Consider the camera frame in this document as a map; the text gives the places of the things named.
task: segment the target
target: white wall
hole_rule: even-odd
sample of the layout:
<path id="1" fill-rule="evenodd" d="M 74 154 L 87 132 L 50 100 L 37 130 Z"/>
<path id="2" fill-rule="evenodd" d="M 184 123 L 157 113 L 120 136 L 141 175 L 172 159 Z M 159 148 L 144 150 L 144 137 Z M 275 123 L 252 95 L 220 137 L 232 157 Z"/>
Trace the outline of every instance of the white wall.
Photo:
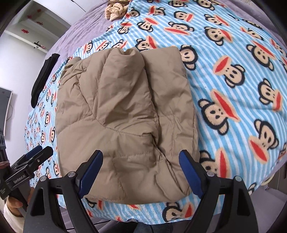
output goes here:
<path id="1" fill-rule="evenodd" d="M 31 107 L 31 90 L 45 53 L 6 33 L 0 37 L 0 86 L 13 91 L 6 122 L 6 153 L 13 164 L 25 153 L 24 128 Z"/>

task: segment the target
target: bed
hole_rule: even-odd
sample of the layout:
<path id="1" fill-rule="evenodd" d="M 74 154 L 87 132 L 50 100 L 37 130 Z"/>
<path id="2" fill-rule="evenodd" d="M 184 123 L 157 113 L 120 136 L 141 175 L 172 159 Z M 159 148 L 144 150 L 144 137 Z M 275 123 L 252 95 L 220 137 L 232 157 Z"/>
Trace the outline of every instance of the bed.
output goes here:
<path id="1" fill-rule="evenodd" d="M 199 122 L 201 163 L 221 177 L 243 178 L 251 194 L 287 160 L 287 58 L 264 13 L 236 0 L 134 0 L 122 20 L 104 19 L 99 1 L 47 54 L 60 54 L 25 127 L 26 150 L 52 146 L 54 155 L 31 180 L 61 176 L 55 135 L 59 78 L 71 57 L 105 48 L 177 46 Z M 65 207 L 63 196 L 59 204 Z M 191 194 L 172 205 L 123 205 L 83 199 L 91 217 L 162 224 L 188 220 L 199 204 Z M 220 213 L 223 198 L 217 203 Z M 173 215 L 167 214 L 173 209 Z"/>

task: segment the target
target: monkey print blanket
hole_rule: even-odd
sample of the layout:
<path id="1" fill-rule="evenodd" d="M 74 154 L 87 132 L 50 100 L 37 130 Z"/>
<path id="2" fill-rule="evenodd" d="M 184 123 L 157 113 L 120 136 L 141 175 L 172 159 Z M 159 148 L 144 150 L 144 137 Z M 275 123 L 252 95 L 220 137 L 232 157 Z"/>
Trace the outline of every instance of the monkey print blanket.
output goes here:
<path id="1" fill-rule="evenodd" d="M 121 21 L 72 57 L 84 59 L 106 48 L 169 46 L 178 47 L 186 67 L 198 117 L 200 163 L 220 177 L 241 176 L 252 193 L 286 154 L 286 51 L 260 25 L 214 0 L 134 0 Z M 42 175 L 61 175 L 54 122 L 66 62 L 48 79 L 25 128 L 27 151 L 37 145 L 54 149 L 33 186 Z M 65 206 L 62 196 L 59 202 Z M 90 216 L 161 224 L 190 219 L 199 199 L 191 194 L 176 203 L 122 205 L 85 198 L 83 203 Z M 214 214 L 222 204 L 223 197 Z"/>

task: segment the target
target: television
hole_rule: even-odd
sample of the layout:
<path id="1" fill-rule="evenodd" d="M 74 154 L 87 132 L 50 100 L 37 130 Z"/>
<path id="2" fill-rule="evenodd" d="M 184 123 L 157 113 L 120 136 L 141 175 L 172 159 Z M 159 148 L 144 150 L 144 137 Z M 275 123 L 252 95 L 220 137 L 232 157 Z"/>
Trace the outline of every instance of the television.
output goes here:
<path id="1" fill-rule="evenodd" d="M 8 114 L 8 108 L 13 91 L 0 87 L 0 129 L 5 136 L 5 126 Z"/>

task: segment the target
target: jeans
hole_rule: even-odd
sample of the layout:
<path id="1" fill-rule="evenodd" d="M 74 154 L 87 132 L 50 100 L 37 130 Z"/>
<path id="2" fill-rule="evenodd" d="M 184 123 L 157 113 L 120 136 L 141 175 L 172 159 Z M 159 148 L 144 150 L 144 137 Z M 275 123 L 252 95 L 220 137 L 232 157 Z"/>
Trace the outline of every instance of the jeans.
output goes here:
<path id="1" fill-rule="evenodd" d="M 170 223 L 147 225 L 139 223 L 133 233 L 172 233 L 173 227 Z"/>

